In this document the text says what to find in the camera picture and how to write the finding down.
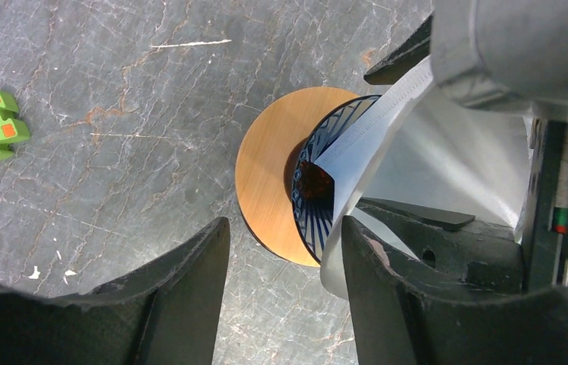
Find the blue glass dripper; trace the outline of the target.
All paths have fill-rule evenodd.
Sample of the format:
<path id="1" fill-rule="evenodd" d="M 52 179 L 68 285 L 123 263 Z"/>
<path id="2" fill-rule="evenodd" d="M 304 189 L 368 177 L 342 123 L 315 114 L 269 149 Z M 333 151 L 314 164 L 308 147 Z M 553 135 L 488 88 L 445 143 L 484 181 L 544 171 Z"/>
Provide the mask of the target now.
<path id="1" fill-rule="evenodd" d="M 334 190 L 332 198 L 319 201 L 306 200 L 296 187 L 300 177 L 300 163 L 309 161 L 321 167 L 333 178 L 336 189 L 332 146 L 379 98 L 378 94 L 356 97 L 335 107 L 310 132 L 297 154 L 289 192 L 293 219 L 303 245 L 318 263 L 321 262 L 322 252 L 333 228 L 336 193 Z"/>

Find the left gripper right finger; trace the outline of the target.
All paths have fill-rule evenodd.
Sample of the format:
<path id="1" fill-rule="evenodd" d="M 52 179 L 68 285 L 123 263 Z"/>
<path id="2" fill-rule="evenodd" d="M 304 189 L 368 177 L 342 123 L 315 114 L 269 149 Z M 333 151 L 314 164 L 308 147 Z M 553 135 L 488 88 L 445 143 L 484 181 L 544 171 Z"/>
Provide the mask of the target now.
<path id="1" fill-rule="evenodd" d="M 342 227 L 361 364 L 568 364 L 568 287 L 502 294 L 463 283 Z"/>

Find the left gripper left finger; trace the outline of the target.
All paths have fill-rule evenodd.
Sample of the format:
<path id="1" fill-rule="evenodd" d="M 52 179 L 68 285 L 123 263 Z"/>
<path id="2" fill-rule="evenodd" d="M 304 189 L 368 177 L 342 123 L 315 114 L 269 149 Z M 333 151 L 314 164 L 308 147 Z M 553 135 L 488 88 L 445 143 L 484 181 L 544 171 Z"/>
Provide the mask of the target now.
<path id="1" fill-rule="evenodd" d="M 0 364 L 210 364 L 230 251 L 219 217 L 87 294 L 0 285 Z"/>

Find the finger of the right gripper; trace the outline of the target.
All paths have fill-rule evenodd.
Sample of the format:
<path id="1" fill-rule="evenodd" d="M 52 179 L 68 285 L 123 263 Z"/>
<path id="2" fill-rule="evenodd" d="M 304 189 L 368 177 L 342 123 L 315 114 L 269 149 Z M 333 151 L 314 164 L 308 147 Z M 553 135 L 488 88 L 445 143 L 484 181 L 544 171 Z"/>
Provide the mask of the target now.
<path id="1" fill-rule="evenodd" d="M 393 85 L 430 54 L 433 15 L 395 50 L 370 68 L 363 79 L 371 85 Z"/>

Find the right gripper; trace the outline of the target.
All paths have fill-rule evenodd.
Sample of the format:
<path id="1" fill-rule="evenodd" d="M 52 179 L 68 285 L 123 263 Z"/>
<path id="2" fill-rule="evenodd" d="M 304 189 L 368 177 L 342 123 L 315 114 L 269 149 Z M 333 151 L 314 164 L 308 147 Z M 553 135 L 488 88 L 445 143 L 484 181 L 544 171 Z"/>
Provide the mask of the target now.
<path id="1" fill-rule="evenodd" d="M 362 198 L 357 208 L 387 226 L 423 263 L 462 283 L 502 294 L 568 286 L 568 122 L 535 120 L 531 146 L 522 248 L 510 227 L 473 214 L 381 198 Z"/>

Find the brown glass dripper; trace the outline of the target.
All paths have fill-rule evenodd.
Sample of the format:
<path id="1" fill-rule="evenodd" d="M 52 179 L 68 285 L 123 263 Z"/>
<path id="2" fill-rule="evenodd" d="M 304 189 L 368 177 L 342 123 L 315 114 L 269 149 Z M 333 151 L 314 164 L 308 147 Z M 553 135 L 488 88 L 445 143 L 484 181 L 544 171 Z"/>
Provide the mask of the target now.
<path id="1" fill-rule="evenodd" d="M 300 177 L 296 187 L 306 200 L 319 201 L 333 197 L 335 182 L 321 167 L 303 161 L 300 163 Z"/>

